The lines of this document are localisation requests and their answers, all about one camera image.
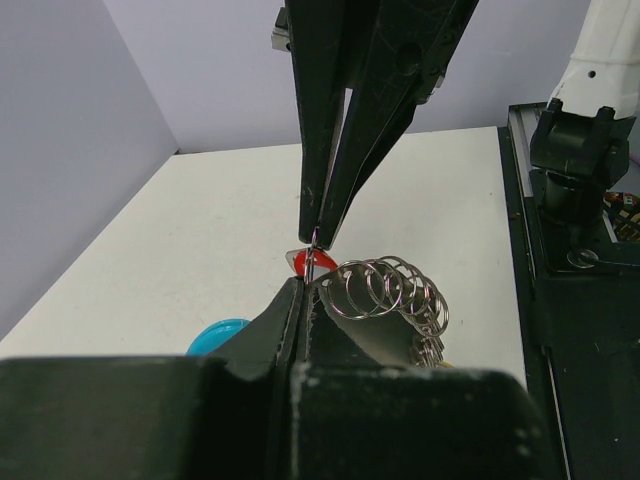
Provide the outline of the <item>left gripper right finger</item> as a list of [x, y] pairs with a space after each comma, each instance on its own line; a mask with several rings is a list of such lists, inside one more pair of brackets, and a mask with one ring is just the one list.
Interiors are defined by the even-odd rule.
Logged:
[[296, 479], [557, 479], [544, 417], [512, 375], [382, 365], [306, 287], [292, 366]]

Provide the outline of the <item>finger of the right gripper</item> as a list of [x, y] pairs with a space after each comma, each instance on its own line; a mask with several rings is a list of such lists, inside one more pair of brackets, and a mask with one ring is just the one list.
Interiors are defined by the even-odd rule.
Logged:
[[368, 55], [378, 1], [287, 1], [288, 45], [302, 141], [299, 239], [332, 243], [342, 217], [328, 198], [345, 124], [346, 92]]
[[379, 3], [317, 223], [320, 248], [332, 247], [356, 193], [444, 77], [476, 6], [475, 1]]

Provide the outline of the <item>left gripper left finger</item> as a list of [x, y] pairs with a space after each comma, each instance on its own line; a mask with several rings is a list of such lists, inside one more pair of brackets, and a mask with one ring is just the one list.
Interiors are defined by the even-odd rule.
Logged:
[[305, 289], [204, 356], [1, 364], [5, 479], [286, 479], [289, 371]]

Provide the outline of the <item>large keyring blue handle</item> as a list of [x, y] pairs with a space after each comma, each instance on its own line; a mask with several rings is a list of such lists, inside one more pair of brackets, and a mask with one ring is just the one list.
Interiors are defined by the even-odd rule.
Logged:
[[253, 320], [221, 320], [189, 345], [188, 354], [282, 349], [292, 338], [304, 362], [331, 366], [445, 366], [442, 336], [449, 307], [435, 283], [397, 257], [316, 267], [305, 284], [292, 277]]

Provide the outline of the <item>red tag key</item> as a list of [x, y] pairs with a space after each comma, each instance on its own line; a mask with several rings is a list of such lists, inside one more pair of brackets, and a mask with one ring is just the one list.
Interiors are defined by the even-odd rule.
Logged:
[[318, 246], [318, 228], [312, 233], [311, 243], [302, 249], [290, 250], [285, 259], [297, 276], [311, 283], [322, 275], [338, 268], [338, 264]]

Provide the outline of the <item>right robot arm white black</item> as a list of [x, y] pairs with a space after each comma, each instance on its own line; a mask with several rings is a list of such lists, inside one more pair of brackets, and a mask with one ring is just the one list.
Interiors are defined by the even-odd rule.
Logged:
[[[272, 41], [292, 59], [302, 170], [297, 273], [314, 275], [375, 169], [441, 85], [473, 1], [289, 1]], [[589, 225], [627, 171], [639, 101], [639, 5], [590, 4], [566, 70], [542, 112], [531, 162], [575, 201], [548, 200], [556, 221]]]

